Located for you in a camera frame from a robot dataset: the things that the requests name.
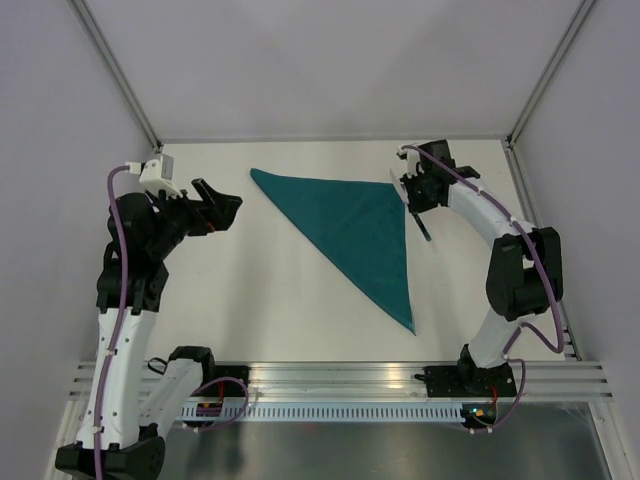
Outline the left aluminium frame post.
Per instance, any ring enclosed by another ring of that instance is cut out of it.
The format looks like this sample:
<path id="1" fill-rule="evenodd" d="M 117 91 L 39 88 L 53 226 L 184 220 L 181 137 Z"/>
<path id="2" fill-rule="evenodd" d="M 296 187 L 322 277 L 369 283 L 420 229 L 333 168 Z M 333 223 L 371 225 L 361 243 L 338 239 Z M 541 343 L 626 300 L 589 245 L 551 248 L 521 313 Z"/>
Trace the left aluminium frame post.
<path id="1" fill-rule="evenodd" d="M 96 51 L 104 68 L 126 104 L 134 122 L 150 145 L 152 151 L 155 153 L 161 152 L 163 143 L 152 126 L 124 69 L 114 54 L 105 33 L 92 12 L 89 2 L 85 0 L 69 0 L 67 4 L 85 31 L 89 42 Z"/>

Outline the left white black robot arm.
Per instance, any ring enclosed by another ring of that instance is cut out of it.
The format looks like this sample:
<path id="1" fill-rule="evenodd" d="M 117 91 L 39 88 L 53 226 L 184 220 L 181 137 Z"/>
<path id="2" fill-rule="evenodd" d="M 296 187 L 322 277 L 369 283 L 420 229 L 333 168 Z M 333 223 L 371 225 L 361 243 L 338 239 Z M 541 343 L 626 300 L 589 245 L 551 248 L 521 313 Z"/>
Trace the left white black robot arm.
<path id="1" fill-rule="evenodd" d="M 99 342 L 89 401 L 75 440 L 56 452 L 55 467 L 76 479 L 156 479 L 166 439 L 193 394 L 218 384 L 210 348 L 179 346 L 149 396 L 140 395 L 143 362 L 168 281 L 166 258 L 187 237 L 224 232 L 243 200 L 205 180 L 170 195 L 111 197 L 111 240 L 97 281 Z"/>

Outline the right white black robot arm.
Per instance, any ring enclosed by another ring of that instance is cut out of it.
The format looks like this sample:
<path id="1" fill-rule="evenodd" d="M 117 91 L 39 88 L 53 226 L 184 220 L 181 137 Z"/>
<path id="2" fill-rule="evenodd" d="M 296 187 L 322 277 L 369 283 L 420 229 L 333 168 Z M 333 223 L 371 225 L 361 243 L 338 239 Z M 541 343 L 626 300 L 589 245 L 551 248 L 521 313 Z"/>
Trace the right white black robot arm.
<path id="1" fill-rule="evenodd" d="M 524 329 L 552 352 L 564 350 L 559 301 L 564 293 L 561 238 L 511 211 L 471 166 L 459 166 L 449 144 L 403 145 L 406 172 L 397 191 L 414 218 L 438 207 L 462 217 L 491 250 L 485 293 L 489 310 L 476 336 L 461 350 L 454 377 L 478 395 L 513 379 L 508 354 Z"/>

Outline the aluminium mounting rail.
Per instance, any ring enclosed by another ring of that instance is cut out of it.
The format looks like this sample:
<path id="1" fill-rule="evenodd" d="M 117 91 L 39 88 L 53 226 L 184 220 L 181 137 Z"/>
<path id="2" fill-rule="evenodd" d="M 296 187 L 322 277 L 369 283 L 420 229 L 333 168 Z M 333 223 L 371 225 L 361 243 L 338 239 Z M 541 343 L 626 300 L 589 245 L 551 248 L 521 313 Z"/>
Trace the aluminium mounting rail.
<path id="1" fill-rule="evenodd" d="M 254 400 L 449 401 L 460 389 L 419 377 L 449 362 L 253 362 L 247 365 Z M 607 402 L 613 399 L 603 367 L 592 361 L 527 361 L 512 366 L 517 389 L 524 380 L 525 402 Z"/>

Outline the right aluminium frame post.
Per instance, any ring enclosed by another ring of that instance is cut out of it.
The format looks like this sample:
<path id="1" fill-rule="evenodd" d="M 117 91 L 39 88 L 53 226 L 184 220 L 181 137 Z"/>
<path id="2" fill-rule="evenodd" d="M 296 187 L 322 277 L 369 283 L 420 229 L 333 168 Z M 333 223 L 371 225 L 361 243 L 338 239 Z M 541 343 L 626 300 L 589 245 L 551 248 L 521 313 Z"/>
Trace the right aluminium frame post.
<path id="1" fill-rule="evenodd" d="M 516 121 L 504 138 L 504 144 L 508 148 L 512 148 L 524 133 L 526 126 L 598 5 L 598 0 L 581 0 L 578 3 Z"/>

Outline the teal cloth napkin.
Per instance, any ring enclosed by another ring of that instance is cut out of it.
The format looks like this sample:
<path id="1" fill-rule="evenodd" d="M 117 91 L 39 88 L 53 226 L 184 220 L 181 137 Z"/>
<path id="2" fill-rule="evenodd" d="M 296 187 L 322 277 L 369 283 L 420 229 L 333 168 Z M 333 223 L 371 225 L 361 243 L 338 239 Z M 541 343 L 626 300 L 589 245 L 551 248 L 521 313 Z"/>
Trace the teal cloth napkin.
<path id="1" fill-rule="evenodd" d="M 302 178 L 253 168 L 272 204 L 362 294 L 415 332 L 406 207 L 389 183 Z"/>

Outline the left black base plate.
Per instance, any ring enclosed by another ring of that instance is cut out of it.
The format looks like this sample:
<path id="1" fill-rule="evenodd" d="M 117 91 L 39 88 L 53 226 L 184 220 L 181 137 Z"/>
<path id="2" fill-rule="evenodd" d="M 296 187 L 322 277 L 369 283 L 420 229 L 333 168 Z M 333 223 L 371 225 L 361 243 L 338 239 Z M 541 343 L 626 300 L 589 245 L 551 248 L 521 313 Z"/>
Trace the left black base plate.
<path id="1" fill-rule="evenodd" d="M 250 367 L 248 365 L 219 365 L 214 373 L 214 384 L 198 390 L 196 395 L 204 398 L 215 398 L 217 402 L 244 398 L 244 390 L 240 384 L 249 386 Z"/>

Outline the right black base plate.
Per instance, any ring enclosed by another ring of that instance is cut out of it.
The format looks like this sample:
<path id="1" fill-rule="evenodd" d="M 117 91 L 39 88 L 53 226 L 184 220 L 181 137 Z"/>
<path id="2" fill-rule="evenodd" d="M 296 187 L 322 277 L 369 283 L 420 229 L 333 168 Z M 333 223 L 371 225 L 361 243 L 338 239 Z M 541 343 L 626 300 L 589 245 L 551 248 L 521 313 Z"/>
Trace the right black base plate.
<path id="1" fill-rule="evenodd" d="M 421 382 L 429 398 L 514 398 L 517 387 L 512 369 L 504 364 L 463 373 L 453 365 L 426 366 L 413 378 Z"/>

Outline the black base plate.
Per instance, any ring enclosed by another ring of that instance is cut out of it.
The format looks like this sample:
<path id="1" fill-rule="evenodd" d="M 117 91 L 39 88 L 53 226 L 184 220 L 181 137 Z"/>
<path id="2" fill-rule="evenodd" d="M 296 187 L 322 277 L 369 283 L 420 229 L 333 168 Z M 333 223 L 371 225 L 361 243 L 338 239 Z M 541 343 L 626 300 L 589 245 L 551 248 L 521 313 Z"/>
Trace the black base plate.
<path id="1" fill-rule="evenodd" d="M 504 364 L 463 373 L 453 365 L 426 366 L 413 378 L 421 382 L 429 398 L 514 398 L 517 387 L 512 369 Z"/>
<path id="2" fill-rule="evenodd" d="M 204 398 L 215 398 L 217 402 L 244 398 L 244 390 L 240 384 L 249 386 L 250 367 L 248 365 L 219 365 L 214 373 L 214 384 L 198 390 L 196 395 Z"/>

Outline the aluminium frame post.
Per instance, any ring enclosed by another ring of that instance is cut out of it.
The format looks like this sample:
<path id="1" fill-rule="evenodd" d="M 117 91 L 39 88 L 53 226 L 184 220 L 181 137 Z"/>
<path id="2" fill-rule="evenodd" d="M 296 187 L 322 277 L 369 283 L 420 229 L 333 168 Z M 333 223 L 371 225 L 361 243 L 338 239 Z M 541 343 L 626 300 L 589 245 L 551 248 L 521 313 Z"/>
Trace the aluminium frame post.
<path id="1" fill-rule="evenodd" d="M 161 152 L 163 143 L 152 126 L 124 69 L 114 54 L 105 33 L 92 12 L 89 2 L 85 0 L 69 0 L 67 4 L 85 31 L 89 42 L 96 51 L 104 68 L 126 104 L 134 122 L 150 145 L 152 151 L 155 153 Z"/>
<path id="2" fill-rule="evenodd" d="M 504 138 L 504 144 L 508 148 L 512 148 L 524 133 L 526 126 L 598 5 L 598 0 L 581 0 L 578 3 L 516 121 Z"/>

